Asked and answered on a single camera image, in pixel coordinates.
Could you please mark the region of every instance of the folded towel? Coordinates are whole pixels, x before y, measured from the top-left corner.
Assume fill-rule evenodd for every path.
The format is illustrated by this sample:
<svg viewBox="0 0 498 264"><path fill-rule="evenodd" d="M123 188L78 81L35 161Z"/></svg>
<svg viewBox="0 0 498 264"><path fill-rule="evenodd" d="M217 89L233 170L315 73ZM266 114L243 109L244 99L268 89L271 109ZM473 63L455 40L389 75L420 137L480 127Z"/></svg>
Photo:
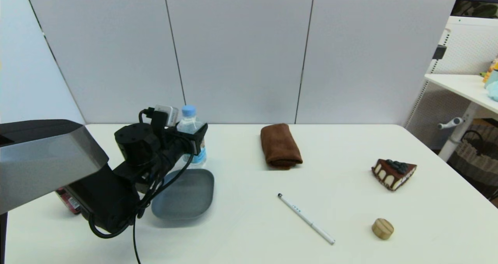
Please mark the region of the folded towel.
<svg viewBox="0 0 498 264"><path fill-rule="evenodd" d="M287 124L274 124L261 129L261 147L267 164L281 170L288 170L302 164L301 153L292 138Z"/></svg>

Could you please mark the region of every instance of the pen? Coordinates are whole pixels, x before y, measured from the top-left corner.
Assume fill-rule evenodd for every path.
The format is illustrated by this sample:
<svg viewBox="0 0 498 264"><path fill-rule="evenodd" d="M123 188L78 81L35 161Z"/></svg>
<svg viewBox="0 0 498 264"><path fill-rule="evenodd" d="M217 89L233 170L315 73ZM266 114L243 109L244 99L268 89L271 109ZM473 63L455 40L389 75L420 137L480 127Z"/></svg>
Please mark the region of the pen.
<svg viewBox="0 0 498 264"><path fill-rule="evenodd" d="M279 193L279 198L284 202L286 205L288 205L297 215L299 215L302 220L304 220L311 228L313 228L320 236L322 236L326 241L328 241L331 245L333 245L336 241L332 239L332 237L327 234L324 230L322 230L320 227L318 227L313 221L309 220L306 216L304 216L304 213L295 205L292 205L288 200L285 200L283 195Z"/></svg>

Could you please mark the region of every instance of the white table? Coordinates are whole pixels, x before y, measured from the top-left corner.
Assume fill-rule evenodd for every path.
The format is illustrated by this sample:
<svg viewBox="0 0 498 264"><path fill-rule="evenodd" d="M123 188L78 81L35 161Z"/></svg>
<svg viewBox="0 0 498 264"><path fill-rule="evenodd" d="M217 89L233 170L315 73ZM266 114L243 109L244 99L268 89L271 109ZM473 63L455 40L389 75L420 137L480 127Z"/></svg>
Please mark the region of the white table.
<svg viewBox="0 0 498 264"><path fill-rule="evenodd" d="M87 126L116 167L113 133L121 125ZM207 168L213 204L190 224L168 224L150 209L137 221L143 264L496 263L498 210L405 129L394 125L292 125L304 163L268 170L263 125L210 125ZM415 163L396 192L370 167L378 158ZM329 245L277 198L283 193L336 239ZM381 241L376 218L395 227ZM134 264L132 229L94 236L53 193L9 212L7 264Z"/></svg>
<svg viewBox="0 0 498 264"><path fill-rule="evenodd" d="M487 96L487 90L484 89L482 77L478 75L427 74L425 78L471 101L462 116L464 122L455 128L443 146L443 149L439 152L439 157L444 161L448 161L460 143L460 139L465 131L472 124L473 117L479 106L483 106L498 114L498 101L493 101Z"/></svg>

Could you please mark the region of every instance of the gray tray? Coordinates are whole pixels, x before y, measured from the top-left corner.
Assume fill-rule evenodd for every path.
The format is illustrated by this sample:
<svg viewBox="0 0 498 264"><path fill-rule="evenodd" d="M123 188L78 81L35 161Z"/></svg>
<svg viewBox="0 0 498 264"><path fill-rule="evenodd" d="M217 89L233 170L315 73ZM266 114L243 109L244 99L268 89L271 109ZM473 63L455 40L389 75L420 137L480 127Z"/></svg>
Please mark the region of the gray tray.
<svg viewBox="0 0 498 264"><path fill-rule="evenodd" d="M170 181L179 171L164 178ZM205 169L188 169L152 201L155 216L166 220L188 220L200 217L213 201L215 179Z"/></svg>

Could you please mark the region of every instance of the chocolate cake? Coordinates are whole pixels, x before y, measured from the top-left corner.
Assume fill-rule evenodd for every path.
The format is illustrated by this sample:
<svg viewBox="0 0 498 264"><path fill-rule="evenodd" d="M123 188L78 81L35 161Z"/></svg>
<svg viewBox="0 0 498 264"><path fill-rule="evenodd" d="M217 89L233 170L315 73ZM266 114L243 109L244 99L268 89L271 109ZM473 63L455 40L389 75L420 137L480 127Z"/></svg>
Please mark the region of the chocolate cake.
<svg viewBox="0 0 498 264"><path fill-rule="evenodd" d="M372 173L387 189L395 191L406 183L416 169L417 165L379 159L372 167Z"/></svg>

